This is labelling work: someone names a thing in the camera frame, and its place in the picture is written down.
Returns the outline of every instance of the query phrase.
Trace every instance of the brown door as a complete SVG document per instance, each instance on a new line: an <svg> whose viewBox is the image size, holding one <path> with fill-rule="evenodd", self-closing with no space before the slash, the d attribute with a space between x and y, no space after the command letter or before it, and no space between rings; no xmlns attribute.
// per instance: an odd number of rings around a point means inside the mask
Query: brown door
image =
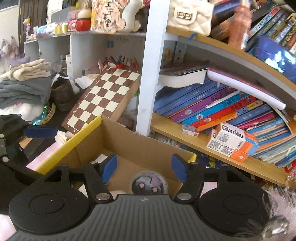
<svg viewBox="0 0 296 241"><path fill-rule="evenodd" d="M20 53L24 52L24 42L26 41L26 26L24 20L31 15L31 30L33 27L40 27L46 24L48 0L20 0L19 6L19 47Z"/></svg>

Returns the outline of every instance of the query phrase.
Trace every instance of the bottle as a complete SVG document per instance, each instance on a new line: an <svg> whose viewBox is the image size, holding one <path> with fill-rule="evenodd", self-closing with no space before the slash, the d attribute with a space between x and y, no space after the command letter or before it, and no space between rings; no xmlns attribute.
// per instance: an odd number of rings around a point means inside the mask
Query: bottle
<svg viewBox="0 0 296 241"><path fill-rule="evenodd" d="M245 50L251 24L252 13L250 11L249 0L240 0L240 6L236 7L234 11L228 44L236 49Z"/></svg>

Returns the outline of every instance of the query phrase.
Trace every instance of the metal screw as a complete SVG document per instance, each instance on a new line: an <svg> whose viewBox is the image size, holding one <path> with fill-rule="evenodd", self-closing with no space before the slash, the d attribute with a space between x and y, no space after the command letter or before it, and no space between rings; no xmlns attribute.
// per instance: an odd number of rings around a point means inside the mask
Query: metal screw
<svg viewBox="0 0 296 241"><path fill-rule="evenodd" d="M96 195L96 199L100 201L106 201L109 198L110 198L110 195L108 193L99 193L98 195Z"/></svg>
<svg viewBox="0 0 296 241"><path fill-rule="evenodd" d="M7 156L4 156L4 157L2 157L2 161L3 162L8 162L9 161L9 158Z"/></svg>
<svg viewBox="0 0 296 241"><path fill-rule="evenodd" d="M186 193L186 192L182 192L177 195L177 198L179 198L180 200L184 200L184 201L191 199L191 197L192 197L191 194Z"/></svg>

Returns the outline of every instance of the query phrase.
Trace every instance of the white wall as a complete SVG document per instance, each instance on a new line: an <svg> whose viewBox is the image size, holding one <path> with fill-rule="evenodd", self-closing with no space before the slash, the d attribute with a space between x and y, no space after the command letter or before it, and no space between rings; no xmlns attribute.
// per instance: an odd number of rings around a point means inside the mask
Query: white wall
<svg viewBox="0 0 296 241"><path fill-rule="evenodd" d="M18 6L9 7L0 10L0 47L2 39L11 42L11 36L14 36L15 42L18 45ZM3 70L8 70L6 59L0 59L0 74Z"/></svg>

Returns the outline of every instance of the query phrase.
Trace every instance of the gray cloth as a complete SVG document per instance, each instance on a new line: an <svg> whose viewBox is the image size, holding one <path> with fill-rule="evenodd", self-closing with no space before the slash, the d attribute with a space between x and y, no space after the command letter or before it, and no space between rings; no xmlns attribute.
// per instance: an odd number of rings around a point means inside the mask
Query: gray cloth
<svg viewBox="0 0 296 241"><path fill-rule="evenodd" d="M50 77L26 81L0 81L0 108L17 103L46 104L50 96L51 83Z"/></svg>

